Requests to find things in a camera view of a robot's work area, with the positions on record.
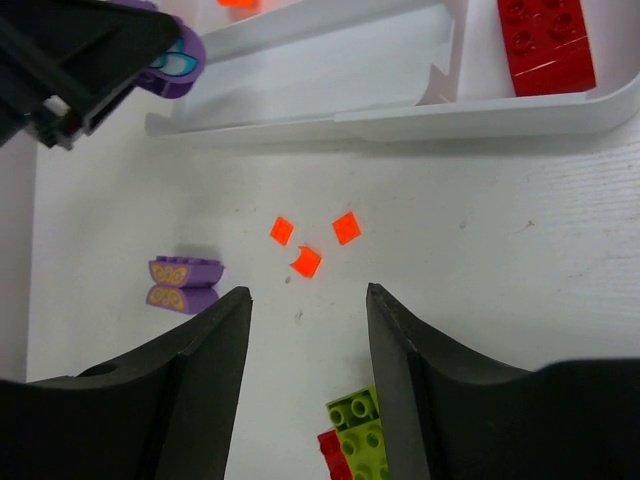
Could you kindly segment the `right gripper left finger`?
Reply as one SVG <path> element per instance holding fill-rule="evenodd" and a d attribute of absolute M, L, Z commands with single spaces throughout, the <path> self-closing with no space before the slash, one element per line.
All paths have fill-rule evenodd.
<path fill-rule="evenodd" d="M 252 299 L 237 287 L 165 334 L 76 376 L 1 384 L 5 479 L 220 479 Z"/>

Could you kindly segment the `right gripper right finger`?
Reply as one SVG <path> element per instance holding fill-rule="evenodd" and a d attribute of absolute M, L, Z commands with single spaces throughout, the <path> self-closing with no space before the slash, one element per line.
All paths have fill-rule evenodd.
<path fill-rule="evenodd" d="M 459 343 L 378 284 L 366 310 L 393 478 L 638 477 L 637 359 L 527 371 Z"/>

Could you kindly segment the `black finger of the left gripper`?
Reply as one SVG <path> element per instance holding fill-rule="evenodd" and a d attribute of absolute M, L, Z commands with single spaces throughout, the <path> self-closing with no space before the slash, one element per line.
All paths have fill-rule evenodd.
<path fill-rule="evenodd" d="M 1 4 L 1 141 L 72 149 L 178 39 L 177 20 L 107 1 Z"/>

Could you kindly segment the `purple paw print lego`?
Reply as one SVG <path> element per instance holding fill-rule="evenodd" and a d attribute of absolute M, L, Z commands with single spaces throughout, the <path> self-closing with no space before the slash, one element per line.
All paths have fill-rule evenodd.
<path fill-rule="evenodd" d="M 166 99 L 185 96 L 206 66 L 206 49 L 201 38 L 181 18 L 173 16 L 173 19 L 180 36 L 134 82 L 136 87 Z"/>

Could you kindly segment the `purple butterfly lego bricks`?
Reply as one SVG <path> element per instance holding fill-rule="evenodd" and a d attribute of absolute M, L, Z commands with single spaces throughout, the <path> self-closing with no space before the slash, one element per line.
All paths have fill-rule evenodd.
<path fill-rule="evenodd" d="M 219 299 L 216 284 L 224 273 L 214 259 L 156 256 L 148 262 L 153 285 L 146 304 L 185 315 L 196 315 Z"/>

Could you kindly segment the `orange curved lego piece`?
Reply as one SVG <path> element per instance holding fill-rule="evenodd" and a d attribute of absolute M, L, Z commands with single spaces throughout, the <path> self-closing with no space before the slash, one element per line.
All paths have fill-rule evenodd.
<path fill-rule="evenodd" d="M 255 9 L 259 5 L 258 0 L 218 0 L 225 8 Z"/>

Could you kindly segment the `small orange lego pieces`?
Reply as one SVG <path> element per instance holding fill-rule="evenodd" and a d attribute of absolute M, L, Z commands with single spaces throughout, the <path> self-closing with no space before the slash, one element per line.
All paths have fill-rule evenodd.
<path fill-rule="evenodd" d="M 312 279 L 323 265 L 326 253 L 333 247 L 344 247 L 362 235 L 356 213 L 343 212 L 332 219 L 330 226 L 321 221 L 319 231 L 309 230 L 297 221 L 278 215 L 270 226 L 270 238 L 282 248 L 291 248 L 294 258 L 289 263 L 302 278 Z"/>

